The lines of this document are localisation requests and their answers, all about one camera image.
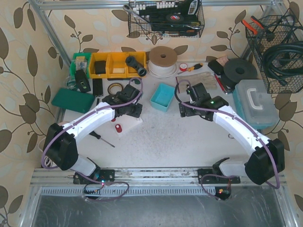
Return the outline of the red spring long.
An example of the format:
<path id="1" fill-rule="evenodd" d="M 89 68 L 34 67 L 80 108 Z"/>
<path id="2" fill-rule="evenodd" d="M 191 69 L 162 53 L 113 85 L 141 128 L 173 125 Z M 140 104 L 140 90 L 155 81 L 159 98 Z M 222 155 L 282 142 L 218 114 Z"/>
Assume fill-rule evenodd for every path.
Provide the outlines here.
<path id="1" fill-rule="evenodd" d="M 115 129 L 117 133 L 121 133 L 122 132 L 122 126 L 120 124 L 116 124 L 115 125 Z"/>

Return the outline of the brown tape roll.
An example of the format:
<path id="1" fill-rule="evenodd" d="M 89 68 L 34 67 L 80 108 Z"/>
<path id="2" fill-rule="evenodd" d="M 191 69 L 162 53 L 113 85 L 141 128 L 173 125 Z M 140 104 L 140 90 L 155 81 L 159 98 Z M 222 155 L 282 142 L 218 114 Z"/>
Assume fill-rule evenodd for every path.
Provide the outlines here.
<path id="1" fill-rule="evenodd" d="M 108 86 L 107 92 L 109 94 L 116 94 L 116 92 L 122 91 L 124 89 L 124 86 L 121 83 L 112 83 Z"/>

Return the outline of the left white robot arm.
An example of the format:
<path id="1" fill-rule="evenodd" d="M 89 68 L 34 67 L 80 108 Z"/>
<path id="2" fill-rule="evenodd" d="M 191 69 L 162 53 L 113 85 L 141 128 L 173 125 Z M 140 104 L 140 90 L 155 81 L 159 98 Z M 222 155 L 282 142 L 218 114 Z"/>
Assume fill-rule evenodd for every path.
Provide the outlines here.
<path id="1" fill-rule="evenodd" d="M 96 128 L 122 115 L 138 118 L 142 104 L 138 101 L 143 94 L 127 84 L 116 94 L 104 97 L 92 110 L 78 119 L 62 126 L 54 123 L 47 132 L 42 158 L 49 158 L 55 167 L 72 170 L 95 183 L 103 183 L 100 167 L 87 157 L 78 154 L 77 144 Z"/>

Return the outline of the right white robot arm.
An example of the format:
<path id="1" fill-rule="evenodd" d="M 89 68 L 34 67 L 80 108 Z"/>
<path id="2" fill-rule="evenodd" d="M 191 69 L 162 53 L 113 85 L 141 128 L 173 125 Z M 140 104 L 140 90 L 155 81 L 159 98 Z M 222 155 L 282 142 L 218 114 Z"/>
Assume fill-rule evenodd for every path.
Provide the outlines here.
<path id="1" fill-rule="evenodd" d="M 271 140 L 245 122 L 220 96 L 210 97 L 204 85 L 191 85 L 189 80 L 181 80 L 187 84 L 188 102 L 178 99 L 181 117 L 199 116 L 214 122 L 225 129 L 247 152 L 249 158 L 231 160 L 229 157 L 218 162 L 213 177 L 231 179 L 246 176 L 253 183 L 271 186 L 271 178 L 275 178 L 275 189 L 280 188 L 279 173 L 285 169 L 284 145 L 281 140 Z"/>

